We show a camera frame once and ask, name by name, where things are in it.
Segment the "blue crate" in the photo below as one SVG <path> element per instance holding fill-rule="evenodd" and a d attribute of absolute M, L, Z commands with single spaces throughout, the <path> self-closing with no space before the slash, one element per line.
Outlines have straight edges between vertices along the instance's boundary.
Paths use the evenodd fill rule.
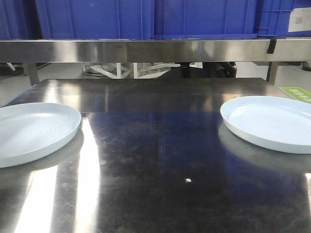
<path fill-rule="evenodd" d="M 0 39 L 41 37 L 34 0 L 0 0 Z"/>
<path fill-rule="evenodd" d="M 36 0 L 46 39 L 153 37 L 154 0 Z"/>
<path fill-rule="evenodd" d="M 155 38 L 255 38 L 255 12 L 256 0 L 155 0 Z"/>
<path fill-rule="evenodd" d="M 258 36 L 311 36 L 311 31 L 289 32 L 295 8 L 311 7 L 310 0 L 257 0 L 255 31 Z"/>

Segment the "stainless steel shelf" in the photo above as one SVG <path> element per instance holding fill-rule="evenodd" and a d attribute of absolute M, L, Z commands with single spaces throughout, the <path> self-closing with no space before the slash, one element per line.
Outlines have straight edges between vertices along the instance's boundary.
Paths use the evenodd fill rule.
<path fill-rule="evenodd" d="M 0 62 L 308 61 L 311 38 L 271 40 L 16 40 L 0 41 Z"/>

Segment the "green label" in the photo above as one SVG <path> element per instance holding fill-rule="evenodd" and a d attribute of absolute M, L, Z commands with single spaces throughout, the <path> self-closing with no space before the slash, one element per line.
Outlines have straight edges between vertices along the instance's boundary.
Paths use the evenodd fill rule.
<path fill-rule="evenodd" d="M 311 93 L 301 87 L 280 87 L 280 89 L 295 100 L 311 103 Z"/>

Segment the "empty plate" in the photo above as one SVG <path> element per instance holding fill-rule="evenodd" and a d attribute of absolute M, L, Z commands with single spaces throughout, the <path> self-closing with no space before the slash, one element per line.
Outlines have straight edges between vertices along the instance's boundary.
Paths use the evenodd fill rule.
<path fill-rule="evenodd" d="M 227 101 L 220 112 L 229 130 L 250 143 L 287 153 L 311 153 L 311 104 L 248 96 Z"/>
<path fill-rule="evenodd" d="M 81 114 L 57 103 L 0 108 L 0 167 L 24 164 L 66 145 L 77 133 Z"/>

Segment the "stainless steel table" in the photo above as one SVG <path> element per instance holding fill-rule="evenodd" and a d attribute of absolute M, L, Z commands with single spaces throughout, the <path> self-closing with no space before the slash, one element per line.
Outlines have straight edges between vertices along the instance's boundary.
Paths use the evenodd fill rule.
<path fill-rule="evenodd" d="M 9 105 L 68 104 L 81 131 L 0 169 L 0 232 L 310 232 L 311 155 L 259 148 L 223 125 L 221 104 L 248 95 L 286 97 L 248 78 L 35 85 Z"/>

